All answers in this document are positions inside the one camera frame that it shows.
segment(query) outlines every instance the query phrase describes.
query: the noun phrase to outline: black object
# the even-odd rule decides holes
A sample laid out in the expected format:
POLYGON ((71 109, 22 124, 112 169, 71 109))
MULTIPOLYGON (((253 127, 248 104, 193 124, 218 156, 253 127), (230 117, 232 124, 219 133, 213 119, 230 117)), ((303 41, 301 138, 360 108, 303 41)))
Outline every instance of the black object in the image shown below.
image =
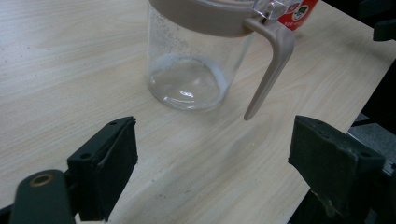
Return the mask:
POLYGON ((324 0, 374 28, 374 41, 396 40, 396 0, 324 0))
POLYGON ((137 163, 133 117, 108 123, 68 158, 69 170, 25 178, 0 223, 63 224, 108 220, 137 163))
POLYGON ((329 124, 296 116, 289 163, 311 190, 290 223, 396 223, 396 175, 385 162, 329 124))
POLYGON ((382 78, 369 101, 361 111, 368 119, 358 120, 352 127, 376 123, 389 132, 396 134, 396 60, 382 78))

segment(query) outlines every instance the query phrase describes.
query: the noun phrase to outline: glass pitcher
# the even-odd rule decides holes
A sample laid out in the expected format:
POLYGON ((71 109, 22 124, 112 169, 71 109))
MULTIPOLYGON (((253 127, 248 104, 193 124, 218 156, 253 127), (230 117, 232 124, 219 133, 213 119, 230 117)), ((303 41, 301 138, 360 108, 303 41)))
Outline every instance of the glass pitcher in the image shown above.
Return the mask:
POLYGON ((149 0, 149 89, 179 109, 218 105, 255 31, 270 41, 273 59, 245 114, 251 119, 292 54, 294 35, 276 19, 295 4, 299 0, 149 0))

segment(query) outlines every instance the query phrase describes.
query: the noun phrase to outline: clear glass jar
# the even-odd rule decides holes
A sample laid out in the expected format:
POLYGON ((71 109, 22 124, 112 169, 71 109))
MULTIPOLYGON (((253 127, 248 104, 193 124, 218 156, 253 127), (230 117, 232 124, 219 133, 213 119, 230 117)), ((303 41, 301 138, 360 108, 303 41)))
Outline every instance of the clear glass jar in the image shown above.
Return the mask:
POLYGON ((233 83, 252 35, 222 37, 188 30, 148 7, 148 86, 179 109, 208 109, 233 83))

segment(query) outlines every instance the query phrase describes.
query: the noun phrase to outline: red and white container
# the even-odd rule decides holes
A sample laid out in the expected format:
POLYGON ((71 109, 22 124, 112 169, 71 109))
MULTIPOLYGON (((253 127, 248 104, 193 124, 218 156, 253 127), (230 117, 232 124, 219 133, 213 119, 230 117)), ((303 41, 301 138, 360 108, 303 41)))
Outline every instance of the red and white container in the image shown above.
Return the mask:
POLYGON ((300 5, 296 6, 295 9, 290 9, 290 13, 281 16, 278 21, 292 31, 296 30, 304 24, 317 2, 318 0, 304 0, 300 5))

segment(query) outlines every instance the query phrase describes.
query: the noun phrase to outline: table surface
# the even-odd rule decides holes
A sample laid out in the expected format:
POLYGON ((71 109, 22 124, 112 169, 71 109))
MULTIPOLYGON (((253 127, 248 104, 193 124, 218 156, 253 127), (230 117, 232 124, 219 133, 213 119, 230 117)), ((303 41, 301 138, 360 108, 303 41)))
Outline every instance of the table surface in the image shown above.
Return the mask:
POLYGON ((0 206, 28 175, 66 159, 114 119, 136 117, 139 162, 112 223, 287 223, 308 190, 288 164, 296 115, 346 132, 396 55, 394 41, 319 2, 257 115, 271 60, 255 35, 225 101, 159 103, 145 80, 147 1, 0 3, 0 206))

